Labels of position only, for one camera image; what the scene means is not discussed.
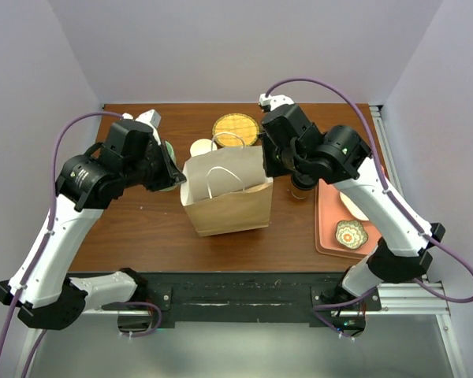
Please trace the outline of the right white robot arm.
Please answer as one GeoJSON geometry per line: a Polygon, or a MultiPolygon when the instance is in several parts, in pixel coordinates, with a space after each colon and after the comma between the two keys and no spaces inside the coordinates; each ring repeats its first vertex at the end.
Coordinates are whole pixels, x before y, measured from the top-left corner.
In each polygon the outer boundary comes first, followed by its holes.
{"type": "Polygon", "coordinates": [[[374,251],[345,273],[334,301],[354,309],[382,282],[401,284],[425,274],[432,262],[428,238],[440,240],[445,229],[417,213],[406,217],[403,212],[410,206],[402,197],[391,201],[392,185],[378,175],[380,164],[360,135],[344,125],[321,132],[289,98],[266,100],[260,108],[266,176],[290,176],[300,190],[310,190],[320,180],[333,185],[381,235],[374,251]]]}

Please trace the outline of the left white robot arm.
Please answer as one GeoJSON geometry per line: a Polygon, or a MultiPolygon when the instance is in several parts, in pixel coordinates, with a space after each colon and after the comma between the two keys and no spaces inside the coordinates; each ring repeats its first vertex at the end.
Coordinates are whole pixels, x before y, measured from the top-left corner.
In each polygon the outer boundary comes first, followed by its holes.
{"type": "Polygon", "coordinates": [[[155,120],[117,120],[104,142],[63,165],[30,253],[10,280],[0,281],[0,302],[17,307],[27,327],[62,330],[87,310],[146,303],[147,280],[130,268],[86,279],[70,278],[68,270],[87,233],[125,189],[161,191],[186,180],[157,128],[155,120]]]}

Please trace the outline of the brown paper coffee cup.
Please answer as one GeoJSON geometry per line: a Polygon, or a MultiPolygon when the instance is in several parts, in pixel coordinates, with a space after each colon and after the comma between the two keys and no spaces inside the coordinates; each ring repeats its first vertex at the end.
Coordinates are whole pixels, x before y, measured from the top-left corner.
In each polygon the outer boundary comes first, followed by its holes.
{"type": "Polygon", "coordinates": [[[313,191],[314,190],[312,188],[304,190],[304,189],[298,188],[294,185],[292,185],[291,188],[290,188],[291,195],[297,200],[306,200],[307,198],[309,198],[311,196],[311,193],[313,191]]]}

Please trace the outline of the brown paper bag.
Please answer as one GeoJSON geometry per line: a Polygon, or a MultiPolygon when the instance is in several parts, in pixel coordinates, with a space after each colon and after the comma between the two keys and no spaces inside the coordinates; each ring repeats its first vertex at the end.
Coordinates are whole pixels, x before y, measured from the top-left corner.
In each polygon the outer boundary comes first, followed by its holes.
{"type": "Polygon", "coordinates": [[[181,205],[201,237],[266,228],[270,224],[274,179],[263,168],[259,146],[248,146],[232,132],[235,146],[190,157],[182,170],[181,205]]]}

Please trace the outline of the black coffee cup lid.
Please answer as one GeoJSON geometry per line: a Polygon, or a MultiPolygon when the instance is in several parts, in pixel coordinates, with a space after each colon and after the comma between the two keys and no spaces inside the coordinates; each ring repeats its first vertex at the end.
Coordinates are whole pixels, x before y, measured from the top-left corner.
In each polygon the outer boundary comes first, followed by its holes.
{"type": "Polygon", "coordinates": [[[316,187],[318,180],[312,179],[309,175],[294,172],[291,175],[292,185],[301,191],[310,191],[316,187]]]}

